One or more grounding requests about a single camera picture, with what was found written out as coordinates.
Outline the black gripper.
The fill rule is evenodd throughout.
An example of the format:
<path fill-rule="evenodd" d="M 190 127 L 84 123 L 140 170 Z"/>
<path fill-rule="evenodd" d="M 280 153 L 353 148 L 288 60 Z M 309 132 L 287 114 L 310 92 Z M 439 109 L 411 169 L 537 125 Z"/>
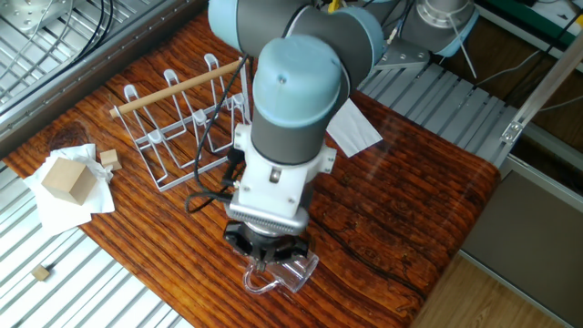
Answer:
<path fill-rule="evenodd" d="M 301 236 L 268 237 L 244 223 L 228 223 L 224 240 L 238 253 L 265 264 L 298 261 L 308 256 L 310 241 Z"/>

